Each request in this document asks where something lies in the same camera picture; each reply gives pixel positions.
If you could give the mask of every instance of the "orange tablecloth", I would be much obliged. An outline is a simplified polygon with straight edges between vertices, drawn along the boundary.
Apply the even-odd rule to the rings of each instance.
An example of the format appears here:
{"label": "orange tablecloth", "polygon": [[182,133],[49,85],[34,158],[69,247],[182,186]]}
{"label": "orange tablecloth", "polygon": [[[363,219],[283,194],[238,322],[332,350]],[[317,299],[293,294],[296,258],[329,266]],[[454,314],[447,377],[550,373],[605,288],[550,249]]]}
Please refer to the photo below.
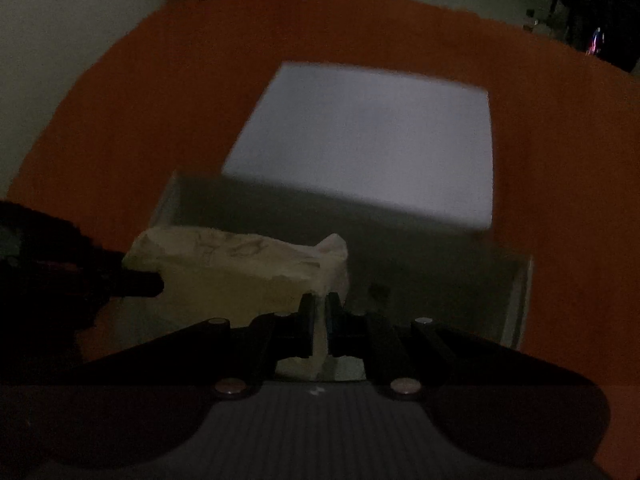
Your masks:
{"label": "orange tablecloth", "polygon": [[493,237],[536,264],[524,351],[603,386],[598,462],[640,473],[640,84],[597,59],[409,0],[172,2],[79,79],[9,199],[126,251],[174,170],[220,171],[283,60],[488,89]]}

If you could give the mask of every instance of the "screw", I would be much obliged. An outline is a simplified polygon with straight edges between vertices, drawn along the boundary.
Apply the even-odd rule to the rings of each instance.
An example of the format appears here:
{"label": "screw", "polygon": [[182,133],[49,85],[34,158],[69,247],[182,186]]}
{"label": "screw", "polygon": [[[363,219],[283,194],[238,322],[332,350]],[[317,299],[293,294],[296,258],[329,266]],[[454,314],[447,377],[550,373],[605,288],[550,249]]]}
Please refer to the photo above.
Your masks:
{"label": "screw", "polygon": [[389,385],[396,394],[400,395],[413,395],[418,393],[422,385],[420,381],[416,379],[412,379],[410,377],[400,377],[399,379],[394,379],[391,381]]}
{"label": "screw", "polygon": [[246,383],[242,379],[229,377],[220,379],[214,386],[217,393],[224,396],[234,396],[241,394],[246,390]]}

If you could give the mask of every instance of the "orange surface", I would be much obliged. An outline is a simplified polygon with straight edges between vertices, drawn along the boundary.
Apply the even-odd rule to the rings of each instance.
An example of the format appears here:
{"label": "orange surface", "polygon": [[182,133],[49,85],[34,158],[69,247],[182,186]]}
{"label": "orange surface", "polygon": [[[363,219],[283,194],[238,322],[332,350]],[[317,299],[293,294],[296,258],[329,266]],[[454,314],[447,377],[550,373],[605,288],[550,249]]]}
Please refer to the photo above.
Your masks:
{"label": "orange surface", "polygon": [[[488,89],[497,244],[534,255],[524,350],[609,396],[598,462],[640,473],[640,84],[560,43],[408,0],[180,0],[76,83],[9,199],[126,251],[176,169],[217,174],[283,60]],[[100,327],[83,339],[100,353]]]}

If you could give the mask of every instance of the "orange table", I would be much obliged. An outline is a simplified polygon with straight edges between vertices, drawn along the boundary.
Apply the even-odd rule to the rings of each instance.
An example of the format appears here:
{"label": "orange table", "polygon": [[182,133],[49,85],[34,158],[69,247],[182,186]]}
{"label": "orange table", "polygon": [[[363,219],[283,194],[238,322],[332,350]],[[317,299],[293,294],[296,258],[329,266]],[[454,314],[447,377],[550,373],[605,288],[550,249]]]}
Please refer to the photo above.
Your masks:
{"label": "orange table", "polygon": [[[283,60],[488,89],[494,241],[534,255],[524,351],[605,389],[598,462],[640,473],[640,84],[560,43],[409,0],[172,2],[89,69],[9,199],[126,251],[176,169],[216,174]],[[99,353],[99,330],[84,350]]]}

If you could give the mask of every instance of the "crumpled plastic bag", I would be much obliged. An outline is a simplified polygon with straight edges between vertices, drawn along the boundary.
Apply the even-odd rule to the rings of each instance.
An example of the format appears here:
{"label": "crumpled plastic bag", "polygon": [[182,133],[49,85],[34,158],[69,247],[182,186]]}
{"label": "crumpled plastic bag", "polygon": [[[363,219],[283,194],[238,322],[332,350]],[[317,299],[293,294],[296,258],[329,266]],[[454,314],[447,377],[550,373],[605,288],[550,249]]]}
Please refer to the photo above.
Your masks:
{"label": "crumpled plastic bag", "polygon": [[[132,270],[159,272],[156,298],[123,298],[114,319],[115,345],[130,348],[212,317],[247,326],[269,312],[296,312],[302,295],[324,298],[348,291],[346,242],[332,234],[314,247],[255,234],[203,227],[155,227],[143,232],[123,259]],[[293,358],[278,372],[304,380],[327,356],[323,301],[318,302],[311,359]]]}

